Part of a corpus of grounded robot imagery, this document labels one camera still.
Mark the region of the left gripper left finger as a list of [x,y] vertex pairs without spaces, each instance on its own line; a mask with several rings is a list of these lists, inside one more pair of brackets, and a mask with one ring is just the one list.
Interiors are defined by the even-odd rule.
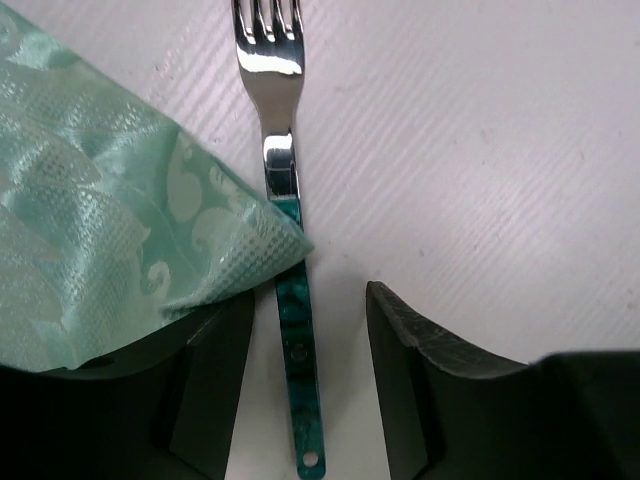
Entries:
[[204,306],[75,370],[1,370],[5,479],[221,479],[255,311]]

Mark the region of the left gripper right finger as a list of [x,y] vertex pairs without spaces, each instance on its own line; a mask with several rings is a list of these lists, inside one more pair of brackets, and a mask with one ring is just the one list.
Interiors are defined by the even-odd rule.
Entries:
[[635,479],[639,354],[488,352],[370,282],[366,317],[395,479]]

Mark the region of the green patterned cloth placemat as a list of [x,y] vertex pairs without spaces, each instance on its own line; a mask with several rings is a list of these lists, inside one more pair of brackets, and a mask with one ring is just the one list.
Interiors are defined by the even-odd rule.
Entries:
[[75,369],[304,259],[177,123],[1,10],[1,361]]

